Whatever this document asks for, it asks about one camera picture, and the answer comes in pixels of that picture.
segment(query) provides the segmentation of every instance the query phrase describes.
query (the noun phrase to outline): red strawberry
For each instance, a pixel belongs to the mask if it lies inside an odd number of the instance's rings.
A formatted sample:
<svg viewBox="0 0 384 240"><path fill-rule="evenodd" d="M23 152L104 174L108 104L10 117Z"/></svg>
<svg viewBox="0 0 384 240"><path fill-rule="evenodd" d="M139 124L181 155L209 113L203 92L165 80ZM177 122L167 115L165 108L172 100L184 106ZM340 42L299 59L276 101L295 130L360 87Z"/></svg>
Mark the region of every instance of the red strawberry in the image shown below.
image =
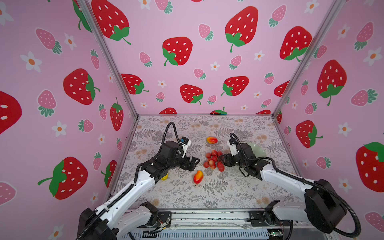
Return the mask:
<svg viewBox="0 0 384 240"><path fill-rule="evenodd" d="M187 103L197 103L203 98L203 90L201 88L184 84L180 87L180 93L183 100Z"/></svg>
<svg viewBox="0 0 384 240"><path fill-rule="evenodd" d="M162 102L164 100L165 96L164 96L164 93L163 92L159 92L156 94L156 100L158 102Z"/></svg>
<svg viewBox="0 0 384 240"><path fill-rule="evenodd" d="M115 173L117 162L115 160L112 160L107 168L105 169L105 173L101 170L101 174L105 175L104 177L104 183L107 188L109 188L109 184L111 183L113 174Z"/></svg>
<svg viewBox="0 0 384 240"><path fill-rule="evenodd" d="M220 95L237 96L244 91L249 83L249 78L245 76L227 78L223 84L224 92Z"/></svg>
<svg viewBox="0 0 384 240"><path fill-rule="evenodd" d="M104 36L115 41L123 39L131 45L131 43L124 38L129 35L128 19L120 9L107 0L92 0L91 6Z"/></svg>
<svg viewBox="0 0 384 240"><path fill-rule="evenodd" d="M120 138L118 138L118 139L116 140L116 144L118 145L118 150L121 151L121 145L122 145L122 143L121 143Z"/></svg>
<svg viewBox="0 0 384 240"><path fill-rule="evenodd" d="M212 105L212 104L215 103L216 99L217 99L216 95L212 95L212 96L210 96L210 97L208 98L207 103L208 103L209 105Z"/></svg>
<svg viewBox="0 0 384 240"><path fill-rule="evenodd" d="M316 109L317 109L317 104L312 103L312 104L308 104L308 106L305 108L304 112L306 114L312 114L313 112L316 112Z"/></svg>
<svg viewBox="0 0 384 240"><path fill-rule="evenodd" d="M140 61L146 66L150 68L152 66L151 58L145 52L140 53Z"/></svg>
<svg viewBox="0 0 384 240"><path fill-rule="evenodd" d="M53 169L53 177L43 179L37 185L52 179L49 190L53 197L62 200L74 194L87 181L88 171L79 160L66 157Z"/></svg>
<svg viewBox="0 0 384 240"><path fill-rule="evenodd" d="M225 107L223 107L223 110L218 109L218 110L212 111L211 114L227 114L227 112L224 112L224 108Z"/></svg>
<svg viewBox="0 0 384 240"><path fill-rule="evenodd" d="M77 2L77 0L72 0L72 3L73 3L73 8L74 8L74 11L75 11L76 15L80 18L79 30L81 30L80 29L80 23L83 23L83 26L85 27L85 29L87 29L88 31L92 32L91 28L89 27L89 24L88 24L87 20L84 17L83 12L81 11L81 8L80 8L79 3Z"/></svg>
<svg viewBox="0 0 384 240"><path fill-rule="evenodd" d="M314 58L321 58L325 52L327 51L327 47L324 45L321 45L319 48L316 49L316 51L313 54Z"/></svg>
<svg viewBox="0 0 384 240"><path fill-rule="evenodd" d="M306 148L312 147L316 143L316 138L323 138L323 136L316 137L317 128L310 120L301 122L296 126L296 135Z"/></svg>
<svg viewBox="0 0 384 240"><path fill-rule="evenodd" d="M280 48L280 58L284 60L297 59L307 50L312 41L312 35L302 26L296 26L289 30L285 35L283 44Z"/></svg>
<svg viewBox="0 0 384 240"><path fill-rule="evenodd" d="M288 86L288 83L289 83L289 81L286 81L285 83L283 83L283 84L277 86L277 87L275 88L275 90L273 91L273 93L274 93L276 96L278 96L278 97L282 97L282 96L283 96L283 93L284 93L284 91L285 91L285 89L286 89L287 86Z"/></svg>
<svg viewBox="0 0 384 240"><path fill-rule="evenodd" d="M281 5L272 13L272 18L269 19L269 26L274 28L284 18L285 12L287 11L286 5Z"/></svg>
<svg viewBox="0 0 384 240"><path fill-rule="evenodd" d="M111 116L111 121L113 128L116 131L119 131L122 125L122 120L124 118L124 112L121 108L121 105L118 104L118 98L116 97L116 103L112 104L111 110L109 111L109 114Z"/></svg>
<svg viewBox="0 0 384 240"><path fill-rule="evenodd" d="M379 94L376 93L375 90L373 89L368 89L368 91L366 90L360 90L358 91L352 98L351 98L351 103L353 105L356 105L356 106L359 106L359 107L363 107L365 106L367 103L371 104L373 103L374 101L376 101L377 99L377 96Z"/></svg>
<svg viewBox="0 0 384 240"><path fill-rule="evenodd" d="M121 76L130 94L140 94L142 91L149 92L144 90L144 82L138 76L123 73Z"/></svg>
<svg viewBox="0 0 384 240"><path fill-rule="evenodd" d="M103 104L100 104L100 105L99 105L99 111L100 111L100 117L101 117L103 120L106 120L106 119L107 119L107 110L104 108L104 105L103 105Z"/></svg>
<svg viewBox="0 0 384 240"><path fill-rule="evenodd" d="M191 55L192 42L189 38L181 36L177 38L168 38L163 42L163 55L172 65L184 65Z"/></svg>
<svg viewBox="0 0 384 240"><path fill-rule="evenodd" d="M55 113L53 109L56 107L56 100L51 91L43 90L37 98L37 103L40 105L38 109L42 116L47 118Z"/></svg>
<svg viewBox="0 0 384 240"><path fill-rule="evenodd" d="M375 192L384 192L384 145L371 142L359 148L356 164L363 184Z"/></svg>
<svg viewBox="0 0 384 240"><path fill-rule="evenodd" d="M82 68L76 69L64 78L65 93L81 104L89 105L96 96L96 91L100 89L94 87L93 79Z"/></svg>
<svg viewBox="0 0 384 240"><path fill-rule="evenodd" d="M200 78L201 80L207 77L204 71L198 68L195 68L195 70L193 70L193 73L195 74L195 77Z"/></svg>
<svg viewBox="0 0 384 240"><path fill-rule="evenodd" d="M22 116L22 108L11 95L0 91L0 134L14 125Z"/></svg>
<svg viewBox="0 0 384 240"><path fill-rule="evenodd" d="M91 51L91 62L93 63L96 69L99 69L100 61L98 59L95 49L92 49Z"/></svg>
<svg viewBox="0 0 384 240"><path fill-rule="evenodd" d="M52 50L52 52L57 55L60 55L63 52L61 50L60 43L55 41L55 37L52 35L52 33L41 28L36 28L35 32L36 36L39 38L40 42L46 49Z"/></svg>
<svg viewBox="0 0 384 240"><path fill-rule="evenodd" d="M262 108L266 108L268 105L270 105L272 102L272 99L267 99L263 102L263 104L261 105Z"/></svg>
<svg viewBox="0 0 384 240"><path fill-rule="evenodd" d="M177 114L174 108L166 108L163 111L159 112L159 114Z"/></svg>
<svg viewBox="0 0 384 240"><path fill-rule="evenodd" d="M211 31L211 27L206 24L199 25L200 37L205 38L206 41L210 41L214 38L214 32Z"/></svg>
<svg viewBox="0 0 384 240"><path fill-rule="evenodd" d="M0 206L16 197L17 190L11 184L0 181Z"/></svg>
<svg viewBox="0 0 384 240"><path fill-rule="evenodd" d="M93 123L88 119L81 120L78 126L79 130L82 132L90 132L93 129Z"/></svg>
<svg viewBox="0 0 384 240"><path fill-rule="evenodd" d="M272 82L274 81L275 77L273 76L273 73L268 73L265 75L265 79L264 79L264 82L268 85L272 84Z"/></svg>
<svg viewBox="0 0 384 240"><path fill-rule="evenodd" d="M249 6L236 14L225 26L225 36L227 41L232 43L232 47L240 47L249 43L255 33L259 12L257 8Z"/></svg>
<svg viewBox="0 0 384 240"><path fill-rule="evenodd" d="M286 126L285 129L284 129L284 133L286 135L290 134L291 133L291 126Z"/></svg>
<svg viewBox="0 0 384 240"><path fill-rule="evenodd" d="M279 124L280 124L281 121L283 120L283 115L282 115L281 111L280 111L279 114L277 115L276 120L277 120L277 122L278 122Z"/></svg>
<svg viewBox="0 0 384 240"><path fill-rule="evenodd" d="M316 164L322 169L327 169L331 167L331 161L327 157L319 157L316 160Z"/></svg>
<svg viewBox="0 0 384 240"><path fill-rule="evenodd" d="M267 110L267 109L265 109L265 110L263 110L263 111L260 111L260 112L258 112L258 113L255 113L255 114L271 114L271 110Z"/></svg>
<svg viewBox="0 0 384 240"><path fill-rule="evenodd" d="M241 56L238 55L238 56L232 58L231 64L229 64L229 68L231 70L235 70L237 68L237 66L240 65L240 63L241 63Z"/></svg>
<svg viewBox="0 0 384 240"><path fill-rule="evenodd" d="M317 92L323 98L329 98L328 106L331 104L331 97L339 94L347 82L347 73L344 68L336 61L328 61L317 81Z"/></svg>
<svg viewBox="0 0 384 240"><path fill-rule="evenodd" d="M303 85L301 86L301 95L304 96L308 91L308 81L304 80Z"/></svg>
<svg viewBox="0 0 384 240"><path fill-rule="evenodd" d="M356 36L355 42L355 50L359 51L360 49L363 49L368 43L367 41L372 37L373 35L373 23L368 22L365 24L365 26L360 30L359 34Z"/></svg>
<svg viewBox="0 0 384 240"><path fill-rule="evenodd" d="M93 160L93 169L95 171L99 170L99 167L101 165L101 153L97 152L94 156L94 160Z"/></svg>
<svg viewBox="0 0 384 240"><path fill-rule="evenodd" d="M172 3L168 0L155 0L156 6L160 11L164 11L165 14L172 12Z"/></svg>
<svg viewBox="0 0 384 240"><path fill-rule="evenodd" d="M384 216L381 216L377 212L369 212L365 215L365 220L367 220L372 227L380 232L384 232Z"/></svg>

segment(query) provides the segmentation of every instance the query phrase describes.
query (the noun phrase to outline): patterned table surface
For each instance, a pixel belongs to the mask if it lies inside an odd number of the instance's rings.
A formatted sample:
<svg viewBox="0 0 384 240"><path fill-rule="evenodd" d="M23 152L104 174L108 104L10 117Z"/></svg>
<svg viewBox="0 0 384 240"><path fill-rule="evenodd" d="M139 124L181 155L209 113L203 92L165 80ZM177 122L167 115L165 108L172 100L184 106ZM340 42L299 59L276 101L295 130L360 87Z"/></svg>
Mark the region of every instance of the patterned table surface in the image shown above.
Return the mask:
<svg viewBox="0 0 384 240"><path fill-rule="evenodd" d="M159 181L155 187L131 206L137 208L141 203L150 201L159 209L187 208L264 208L272 200L299 202L290 192L274 184L260 181L254 177L245 178L238 167L226 167L224 172L217 168L204 168L205 154L213 149L228 153L229 133L234 132L242 142L253 142L275 159L276 165L294 173L281 139L269 116L142 116L140 117L126 161L122 168L115 193L121 190L134 177L136 166L154 156L159 150L166 125L173 121L179 138L185 136L192 141L187 156L200 158L193 172L182 169L169 171L168 179ZM209 144L208 136L214 136L218 143ZM168 130L166 140L174 140L173 128ZM195 185L193 176L201 170L204 179Z"/></svg>

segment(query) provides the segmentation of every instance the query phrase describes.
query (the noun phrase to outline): strawberry wallpaper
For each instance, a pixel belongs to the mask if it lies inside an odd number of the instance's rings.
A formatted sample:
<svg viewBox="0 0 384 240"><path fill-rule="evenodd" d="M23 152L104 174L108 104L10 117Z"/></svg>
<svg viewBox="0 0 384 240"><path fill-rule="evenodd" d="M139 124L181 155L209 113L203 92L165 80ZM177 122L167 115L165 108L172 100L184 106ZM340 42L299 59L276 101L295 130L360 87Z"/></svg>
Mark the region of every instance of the strawberry wallpaper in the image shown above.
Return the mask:
<svg viewBox="0 0 384 240"><path fill-rule="evenodd" d="M356 211L358 239L384 238L384 17L378 9L383 1L344 4L280 123L303 177L328 180ZM352 232L352 218L340 229Z"/></svg>
<svg viewBox="0 0 384 240"><path fill-rule="evenodd" d="M88 1L139 114L274 111L332 2Z"/></svg>
<svg viewBox="0 0 384 240"><path fill-rule="evenodd" d="M0 32L1 236L75 239L133 118L76 0L0 0Z"/></svg>

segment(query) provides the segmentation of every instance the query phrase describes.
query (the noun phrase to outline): pink strawberry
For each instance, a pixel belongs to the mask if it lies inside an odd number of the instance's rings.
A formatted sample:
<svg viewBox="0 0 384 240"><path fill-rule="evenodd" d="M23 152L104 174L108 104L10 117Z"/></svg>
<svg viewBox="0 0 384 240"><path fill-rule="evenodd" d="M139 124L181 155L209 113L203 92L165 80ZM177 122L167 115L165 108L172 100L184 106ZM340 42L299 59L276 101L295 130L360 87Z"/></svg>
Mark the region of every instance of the pink strawberry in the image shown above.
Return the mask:
<svg viewBox="0 0 384 240"><path fill-rule="evenodd" d="M272 18L269 19L269 26L274 28L284 18L285 12L287 11L286 5L281 5L272 13Z"/></svg>
<svg viewBox="0 0 384 240"><path fill-rule="evenodd" d="M93 160L93 169L97 171L101 165L101 153L97 152L94 157L95 159Z"/></svg>
<svg viewBox="0 0 384 240"><path fill-rule="evenodd" d="M373 23L369 22L365 24L363 29L361 29L359 34L356 36L357 42L355 42L355 50L359 51L360 49L363 49L365 46L367 46L367 41L372 37L372 35Z"/></svg>
<svg viewBox="0 0 384 240"><path fill-rule="evenodd" d="M265 79L264 79L264 82L268 85L272 84L272 82L274 81L275 77L273 76L273 73L268 73L265 75Z"/></svg>
<svg viewBox="0 0 384 240"><path fill-rule="evenodd" d="M284 129L284 133L286 135L290 134L291 133L291 127L290 126L286 126L285 129Z"/></svg>
<svg viewBox="0 0 384 240"><path fill-rule="evenodd" d="M263 102L263 104L261 105L262 108L266 108L269 104L271 104L272 102L272 99L267 99Z"/></svg>
<svg viewBox="0 0 384 240"><path fill-rule="evenodd" d="M163 92L159 92L156 94L156 100L158 102L162 102L164 100L165 96L164 96L164 93Z"/></svg>
<svg viewBox="0 0 384 240"><path fill-rule="evenodd" d="M232 58L231 64L229 64L229 68L231 70L235 70L237 68L237 66L240 65L240 63L241 63L241 56L238 55L238 56Z"/></svg>
<svg viewBox="0 0 384 240"><path fill-rule="evenodd" d="M377 99L377 96L379 94L376 93L375 90L373 89L368 89L368 91L366 90L360 90L358 91L352 98L351 98L351 103L353 105L356 105L356 106L359 106L359 107L363 107L365 106L367 103L371 104L373 103L374 101L376 101Z"/></svg>
<svg viewBox="0 0 384 240"><path fill-rule="evenodd" d="M140 53L140 61L146 66L150 68L152 66L151 58L145 52Z"/></svg>
<svg viewBox="0 0 384 240"><path fill-rule="evenodd" d="M372 227L380 232L384 232L384 216L381 216L377 212L369 212L365 215L365 220L367 220Z"/></svg>
<svg viewBox="0 0 384 240"><path fill-rule="evenodd" d="M53 109L56 107L56 100L51 91L46 89L43 90L37 98L37 103L40 105L38 108L40 114L44 115L46 118L55 113Z"/></svg>
<svg viewBox="0 0 384 240"><path fill-rule="evenodd" d="M316 51L313 54L314 58L321 58L325 52L327 51L327 47L324 45L321 45L319 48L316 49Z"/></svg>
<svg viewBox="0 0 384 240"><path fill-rule="evenodd" d="M313 112L316 112L316 109L317 109L316 103L308 104L308 106L305 108L305 113L312 114Z"/></svg>
<svg viewBox="0 0 384 240"><path fill-rule="evenodd" d="M160 11L164 11L165 14L172 12L172 3L168 0L155 0L156 6Z"/></svg>
<svg viewBox="0 0 384 240"><path fill-rule="evenodd" d="M0 181L0 206L14 199L16 193L16 188L14 188L11 184Z"/></svg>
<svg viewBox="0 0 384 240"><path fill-rule="evenodd" d="M79 122L78 127L79 127L79 130L82 132L90 132L93 129L93 123L88 119L81 120Z"/></svg>
<svg viewBox="0 0 384 240"><path fill-rule="evenodd" d="M120 138L118 138L117 140L116 140L116 144L118 145L118 150L121 150L121 140L120 140Z"/></svg>
<svg viewBox="0 0 384 240"><path fill-rule="evenodd" d="M55 37L52 35L52 33L42 28L36 28L35 33L46 49L52 50L52 52L57 55L60 55L60 53L63 52L61 50L60 43L55 41Z"/></svg>
<svg viewBox="0 0 384 240"><path fill-rule="evenodd" d="M195 68L195 70L193 70L193 73L195 74L195 77L200 78L201 80L207 77L204 71L198 68Z"/></svg>
<svg viewBox="0 0 384 240"><path fill-rule="evenodd" d="M331 161L327 157L319 157L316 160L316 164L322 169L327 169L331 167Z"/></svg>
<svg viewBox="0 0 384 240"><path fill-rule="evenodd" d="M206 41L210 41L214 38L214 32L211 31L211 27L206 24L199 25L200 37L205 38Z"/></svg>
<svg viewBox="0 0 384 240"><path fill-rule="evenodd" d="M99 111L100 111L100 117L101 117L103 120L106 120L106 119L107 119L107 110L104 108L104 105L103 105L103 104L100 104L100 105L99 105Z"/></svg>
<svg viewBox="0 0 384 240"><path fill-rule="evenodd" d="M207 103L208 103L209 105L212 105L212 104L215 103L216 99L217 99L217 98L216 98L216 95L212 95L212 96L210 96L210 97L208 98Z"/></svg>
<svg viewBox="0 0 384 240"><path fill-rule="evenodd" d="M91 51L91 61L92 61L93 65L95 66L95 68L99 69L100 61L98 59L98 56L96 54L95 49L92 49L92 51Z"/></svg>
<svg viewBox="0 0 384 240"><path fill-rule="evenodd" d="M307 79L305 79L301 87L301 95L304 96L307 93L307 91L308 91L308 81Z"/></svg>

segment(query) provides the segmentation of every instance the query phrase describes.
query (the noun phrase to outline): fruit stem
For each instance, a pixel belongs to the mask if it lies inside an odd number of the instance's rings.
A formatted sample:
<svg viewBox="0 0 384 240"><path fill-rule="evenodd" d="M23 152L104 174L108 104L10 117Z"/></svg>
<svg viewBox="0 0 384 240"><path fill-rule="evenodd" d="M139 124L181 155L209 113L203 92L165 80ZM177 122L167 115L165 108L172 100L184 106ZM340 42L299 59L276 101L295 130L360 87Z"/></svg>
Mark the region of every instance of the fruit stem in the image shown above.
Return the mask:
<svg viewBox="0 0 384 240"><path fill-rule="evenodd" d="M125 42L127 42L129 45L132 45L130 42L128 42L127 40L125 40L125 38L123 38Z"/></svg>
<svg viewBox="0 0 384 240"><path fill-rule="evenodd" d="M42 184L43 182L45 182L45 181L47 181L47 180L50 180L50 179L53 179L53 177L49 177L49 178L43 179L43 180L39 181L39 182L37 183L37 185L40 186L40 184Z"/></svg>

